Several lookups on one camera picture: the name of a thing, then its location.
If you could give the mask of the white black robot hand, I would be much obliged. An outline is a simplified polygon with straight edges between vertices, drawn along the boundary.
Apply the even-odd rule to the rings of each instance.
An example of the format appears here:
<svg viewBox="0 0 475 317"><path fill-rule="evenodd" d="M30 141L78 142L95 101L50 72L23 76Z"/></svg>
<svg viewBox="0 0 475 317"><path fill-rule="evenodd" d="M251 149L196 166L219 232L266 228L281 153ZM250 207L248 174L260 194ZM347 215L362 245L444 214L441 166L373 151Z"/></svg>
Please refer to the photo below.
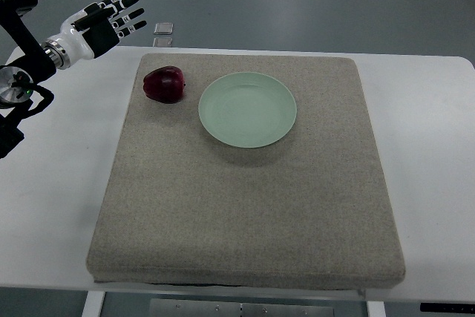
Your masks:
<svg viewBox="0 0 475 317"><path fill-rule="evenodd" d="M63 21L60 32L42 43L56 68L65 70L79 60L96 59L125 37L146 26L138 20L144 9L131 11L139 0L102 0Z"/></svg>

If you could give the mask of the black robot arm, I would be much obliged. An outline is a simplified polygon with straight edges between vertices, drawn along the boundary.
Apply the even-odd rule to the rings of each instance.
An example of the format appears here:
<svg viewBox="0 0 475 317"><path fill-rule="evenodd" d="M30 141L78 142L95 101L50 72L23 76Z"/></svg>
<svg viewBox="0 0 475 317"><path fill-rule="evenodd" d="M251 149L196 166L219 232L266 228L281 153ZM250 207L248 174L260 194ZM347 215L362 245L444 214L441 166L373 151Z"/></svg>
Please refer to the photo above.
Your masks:
<svg viewBox="0 0 475 317"><path fill-rule="evenodd" d="M38 0L1 0L1 27L24 53L1 66L1 108L10 110L1 116L2 158L24 139L20 122L45 110L54 99L39 83L51 78L56 66L22 21L37 4Z"/></svg>

